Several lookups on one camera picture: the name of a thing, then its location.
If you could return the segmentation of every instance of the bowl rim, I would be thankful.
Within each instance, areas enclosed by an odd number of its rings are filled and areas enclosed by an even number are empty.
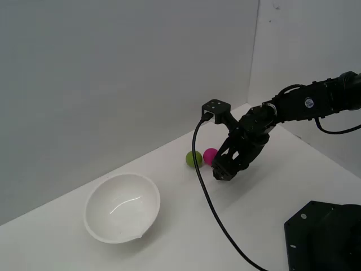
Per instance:
[[[100,237],[98,236],[89,226],[88,224],[88,221],[87,221],[87,218],[86,218],[86,211],[87,211],[87,208],[88,208],[88,205],[89,205],[89,200],[91,199],[91,197],[93,196],[93,194],[97,191],[98,188],[101,187],[101,185],[103,185],[104,183],[106,183],[107,181],[115,178],[115,177],[119,177],[119,176],[123,176],[123,175],[135,175],[135,176],[138,176],[138,177],[141,177],[143,179],[145,179],[146,181],[148,181],[154,191],[156,192],[156,198],[157,198],[157,210],[155,212],[155,215],[154,215],[154,218],[151,220],[151,222],[143,229],[143,231],[138,234],[138,235],[132,235],[130,237],[124,237],[124,238],[121,238],[121,239],[117,239],[117,240],[109,240],[109,239],[105,239],[103,237]],[[106,179],[104,181],[102,181],[99,185],[96,186],[95,189],[93,189],[93,191],[89,194],[89,196],[87,197],[87,200],[86,200],[86,203],[85,203],[85,208],[84,208],[84,212],[83,212],[83,222],[84,222],[84,225],[85,225],[85,228],[86,230],[88,231],[88,233],[93,237],[95,238],[96,240],[99,240],[103,243],[108,243],[108,244],[120,244],[120,243],[125,243],[125,242],[128,242],[128,241],[131,241],[131,240],[134,240],[134,239],[137,239],[137,238],[140,238],[143,236],[143,234],[153,225],[155,219],[157,218],[158,216],[158,213],[159,213],[159,209],[160,209],[160,194],[159,194],[159,190],[158,190],[158,187],[156,186],[156,184],[150,179],[148,178],[147,176],[144,176],[144,175],[141,175],[139,173],[134,173],[134,172],[124,172],[124,173],[119,173],[119,174],[114,174],[114,175],[111,175],[111,176],[106,176]]]

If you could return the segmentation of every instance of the white bowl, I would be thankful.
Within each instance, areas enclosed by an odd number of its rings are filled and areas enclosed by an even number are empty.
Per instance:
[[[156,219],[159,207],[158,188],[149,178],[121,174],[104,181],[90,194],[85,228],[104,243],[124,243],[142,237]]]

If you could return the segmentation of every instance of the mounting plate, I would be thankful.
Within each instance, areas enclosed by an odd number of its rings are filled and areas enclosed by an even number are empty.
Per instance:
[[[290,271],[310,271],[307,237],[312,229],[338,204],[310,201],[284,224]]]

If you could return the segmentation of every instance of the ball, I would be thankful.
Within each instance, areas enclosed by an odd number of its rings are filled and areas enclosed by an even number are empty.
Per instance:
[[[203,154],[204,162],[206,162],[206,164],[208,164],[208,165],[212,165],[212,162],[213,162],[214,157],[217,154],[217,152],[218,151],[214,148],[208,148],[207,150],[205,150],[205,152]]]
[[[202,159],[202,155],[200,154],[199,151],[196,151],[196,158],[197,158],[198,166],[201,166],[201,163],[202,163],[203,159]],[[187,163],[187,165],[189,165],[191,168],[195,168],[195,167],[196,167],[196,166],[194,165],[193,155],[192,155],[192,152],[191,152],[191,151],[190,151],[189,153],[187,153],[187,155],[186,155],[186,163]]]

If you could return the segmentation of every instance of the white wall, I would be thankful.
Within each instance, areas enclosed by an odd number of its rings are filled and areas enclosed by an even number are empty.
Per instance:
[[[0,224],[192,130],[211,98],[243,104],[257,8],[2,1]]]
[[[291,84],[361,72],[360,0],[261,0],[248,102],[258,105]],[[329,130],[361,123],[361,111],[322,120]],[[361,130],[326,135],[314,121],[288,130],[361,177]]]

